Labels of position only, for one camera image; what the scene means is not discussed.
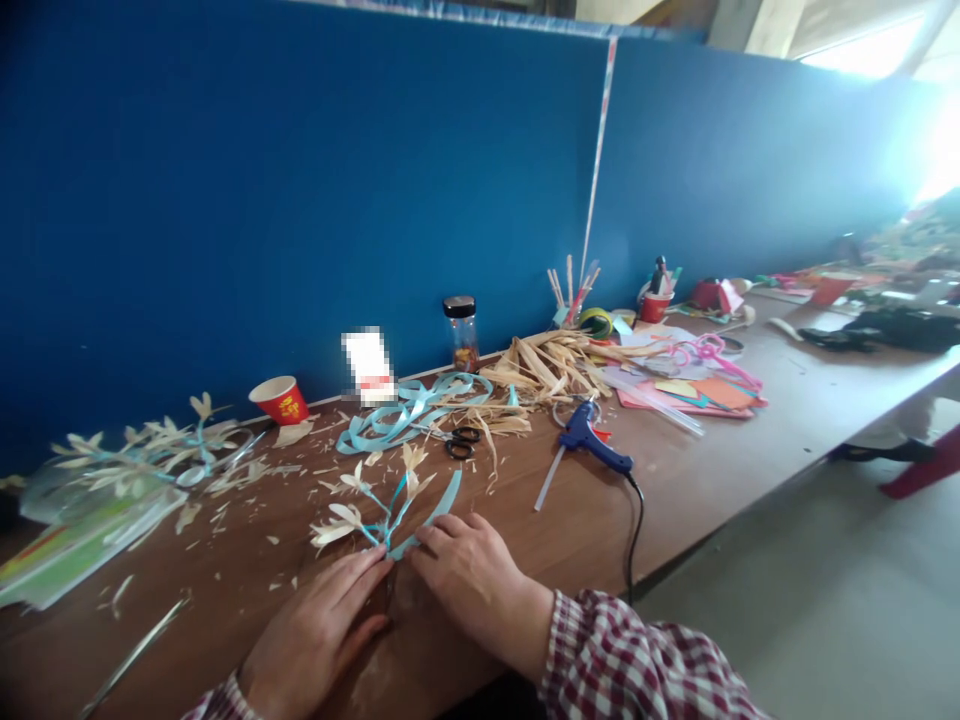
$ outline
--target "red checkered shirt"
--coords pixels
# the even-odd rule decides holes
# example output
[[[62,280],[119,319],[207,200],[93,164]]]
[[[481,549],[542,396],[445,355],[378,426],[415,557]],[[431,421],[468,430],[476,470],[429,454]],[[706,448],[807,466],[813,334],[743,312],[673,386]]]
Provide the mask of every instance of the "red checkered shirt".
[[[736,718],[769,716],[706,635],[645,623],[610,595],[556,593],[540,700],[550,717]],[[236,674],[183,720],[260,720]]]

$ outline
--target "red paper cup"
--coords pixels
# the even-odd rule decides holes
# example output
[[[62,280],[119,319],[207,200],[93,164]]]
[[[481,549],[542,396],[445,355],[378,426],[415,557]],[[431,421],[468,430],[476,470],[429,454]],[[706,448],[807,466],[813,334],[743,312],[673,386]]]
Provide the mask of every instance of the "red paper cup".
[[[262,382],[247,397],[281,425],[297,425],[310,415],[293,375],[281,375]]]
[[[858,279],[849,273],[824,273],[810,302],[814,305],[833,305]]]
[[[644,293],[643,305],[640,306],[640,319],[652,325],[662,322],[671,300],[673,300],[673,293],[669,295]]]

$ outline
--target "bottle cap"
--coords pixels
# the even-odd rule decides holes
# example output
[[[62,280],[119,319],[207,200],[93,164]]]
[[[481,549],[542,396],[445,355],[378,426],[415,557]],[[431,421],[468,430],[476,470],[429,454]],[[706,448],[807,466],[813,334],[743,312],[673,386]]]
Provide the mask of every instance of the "bottle cap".
[[[444,298],[443,314],[448,318],[463,319],[477,314],[477,301],[469,295]]]

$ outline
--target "blue glue gun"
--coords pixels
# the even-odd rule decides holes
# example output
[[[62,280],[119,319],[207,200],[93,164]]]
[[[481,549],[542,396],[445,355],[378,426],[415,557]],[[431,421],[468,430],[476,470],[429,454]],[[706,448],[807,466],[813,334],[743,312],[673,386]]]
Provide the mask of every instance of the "blue glue gun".
[[[596,412],[595,403],[590,400],[581,403],[567,422],[567,431],[560,436],[560,444],[567,450],[586,448],[611,470],[626,475],[633,469],[633,458],[629,455],[618,455],[597,437],[590,426]]]

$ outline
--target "glass bottle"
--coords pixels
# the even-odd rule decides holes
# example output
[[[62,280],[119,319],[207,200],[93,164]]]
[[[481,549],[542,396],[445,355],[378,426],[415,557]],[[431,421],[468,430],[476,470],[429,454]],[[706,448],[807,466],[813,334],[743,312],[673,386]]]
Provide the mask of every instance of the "glass bottle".
[[[480,361],[477,349],[477,301],[469,295],[454,295],[443,301],[443,314],[453,331],[453,366],[460,372],[476,372]]]

